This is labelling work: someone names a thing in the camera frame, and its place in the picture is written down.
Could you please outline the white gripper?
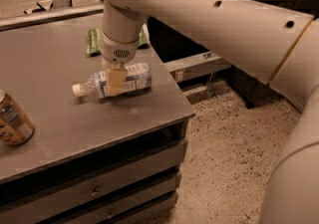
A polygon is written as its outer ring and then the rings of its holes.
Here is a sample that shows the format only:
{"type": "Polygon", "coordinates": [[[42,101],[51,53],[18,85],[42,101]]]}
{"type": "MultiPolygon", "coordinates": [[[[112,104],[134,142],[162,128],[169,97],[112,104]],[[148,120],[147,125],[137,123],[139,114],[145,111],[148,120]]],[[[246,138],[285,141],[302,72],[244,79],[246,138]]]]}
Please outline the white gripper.
{"type": "Polygon", "coordinates": [[[100,40],[100,52],[103,57],[103,66],[106,68],[108,97],[120,95],[128,74],[124,64],[131,61],[139,44],[139,33],[128,30],[103,30],[100,40]]]}

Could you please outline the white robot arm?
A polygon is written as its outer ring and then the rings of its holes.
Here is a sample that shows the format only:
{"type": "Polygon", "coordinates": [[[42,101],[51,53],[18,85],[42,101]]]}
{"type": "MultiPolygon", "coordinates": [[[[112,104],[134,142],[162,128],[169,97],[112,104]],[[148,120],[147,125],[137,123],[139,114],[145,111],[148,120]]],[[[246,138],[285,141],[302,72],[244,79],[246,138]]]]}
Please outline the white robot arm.
{"type": "Polygon", "coordinates": [[[269,178],[259,224],[319,224],[319,20],[252,0],[104,0],[101,49],[112,96],[149,17],[301,108],[269,178]]]}

